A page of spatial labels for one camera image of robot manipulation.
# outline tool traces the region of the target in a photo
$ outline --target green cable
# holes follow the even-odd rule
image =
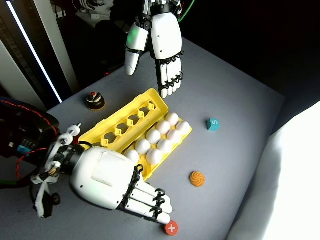
[[[0,184],[4,184],[4,185],[17,185],[17,182],[16,182],[16,181],[0,180]]]
[[[182,22],[183,19],[187,16],[188,12],[189,12],[190,9],[192,8],[192,5],[195,3],[195,1],[196,1],[196,0],[192,0],[190,6],[189,6],[188,9],[185,11],[185,13],[183,14],[183,16],[178,19],[178,22],[179,22],[179,23]]]

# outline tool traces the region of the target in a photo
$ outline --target gray tabletop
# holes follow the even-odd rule
[[[165,99],[193,128],[191,134],[148,180],[171,198],[171,219],[179,225],[175,237],[182,240],[223,240],[232,226],[260,155],[283,103],[283,96],[218,57],[183,39],[184,79],[181,88]],[[49,111],[63,132],[82,123],[85,133],[149,88],[157,88],[155,63],[142,56],[134,76],[120,68]],[[84,97],[100,92],[106,100],[102,111],[89,111]],[[217,118],[220,129],[208,131],[206,120]],[[1,168],[1,175],[13,175]],[[30,171],[23,164],[21,172]],[[205,185],[189,182],[192,171],[205,175]],[[61,205],[53,216],[38,219],[27,188],[0,191],[4,239],[167,239],[163,226],[121,211],[108,211],[77,198],[62,176],[51,192],[58,192]]]

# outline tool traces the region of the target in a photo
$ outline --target egg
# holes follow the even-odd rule
[[[167,121],[160,121],[156,125],[156,129],[160,132],[160,134],[167,134],[171,129],[170,123]]]
[[[180,131],[182,134],[187,134],[190,130],[190,124],[187,121],[181,121],[176,125],[175,129]]]
[[[148,131],[146,134],[146,139],[151,143],[151,144],[157,144],[160,139],[161,139],[161,134],[158,130],[156,129],[151,129]]]
[[[150,142],[146,139],[139,139],[135,143],[135,150],[138,154],[147,154],[150,150]]]
[[[166,138],[174,144],[179,143],[181,140],[181,137],[182,137],[181,132],[176,129],[170,130],[166,136]]]
[[[146,161],[150,165],[157,165],[162,160],[162,152],[159,149],[151,149],[146,154]]]
[[[161,139],[158,142],[157,148],[164,154],[168,154],[172,150],[172,142],[168,139]]]
[[[124,155],[130,159],[134,165],[136,165],[139,162],[139,153],[134,149],[129,149],[125,151]]]
[[[170,126],[175,126],[179,122],[179,116],[175,112],[171,112],[165,117],[165,120],[168,121]]]

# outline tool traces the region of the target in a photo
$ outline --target white light strip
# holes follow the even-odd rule
[[[21,22],[20,22],[20,19],[18,18],[18,15],[17,15],[17,13],[16,13],[16,11],[15,11],[14,7],[12,6],[12,4],[11,4],[11,2],[10,2],[10,1],[6,1],[6,4],[8,5],[8,7],[9,7],[9,9],[10,9],[10,11],[11,11],[11,13],[12,13],[12,15],[13,15],[13,17],[14,17],[15,21],[16,21],[16,23],[18,24],[18,26],[19,26],[19,28],[20,28],[20,30],[21,30],[21,32],[22,32],[22,34],[23,34],[23,36],[24,36],[24,39],[25,39],[25,40],[26,40],[26,42],[28,43],[29,48],[31,49],[31,52],[33,53],[33,55],[34,55],[34,57],[35,57],[36,61],[38,62],[38,64],[39,64],[39,66],[40,66],[40,68],[41,68],[41,70],[42,70],[42,72],[43,72],[43,74],[44,74],[44,76],[45,76],[46,80],[48,81],[48,83],[50,84],[50,86],[51,86],[51,88],[52,88],[52,90],[53,90],[54,94],[56,95],[56,98],[59,100],[59,102],[60,102],[60,103],[62,103],[62,100],[61,100],[61,98],[60,98],[60,96],[59,96],[59,94],[58,94],[58,92],[57,92],[57,90],[56,90],[55,86],[53,85],[52,81],[50,80],[50,78],[49,78],[49,76],[48,76],[48,74],[47,74],[47,72],[46,72],[46,70],[45,70],[44,66],[42,65],[42,63],[41,63],[41,61],[40,61],[40,59],[39,59],[39,57],[38,57],[38,55],[37,55],[37,53],[36,53],[36,51],[35,51],[34,47],[33,47],[33,46],[32,46],[32,44],[31,44],[31,41],[30,41],[30,39],[29,39],[29,37],[28,37],[28,35],[27,35],[27,33],[26,33],[26,31],[25,31],[24,27],[22,26],[22,24],[21,24]]]

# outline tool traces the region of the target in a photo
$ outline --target open egg carton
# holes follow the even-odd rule
[[[83,134],[79,141],[88,142],[93,146],[104,147],[124,154],[127,150],[135,149],[136,141],[145,139],[148,130],[155,129],[160,121],[164,121],[169,108],[157,91],[153,88],[137,96],[132,102],[122,109],[99,122],[94,128]],[[143,179],[151,177],[152,173],[165,161],[178,145],[189,135],[192,128],[189,126],[185,134],[181,134],[179,141],[172,144],[168,153],[162,153],[161,160],[156,165],[147,162],[147,154],[140,154],[138,163],[143,165]],[[157,144],[151,144],[151,149],[156,149]]]

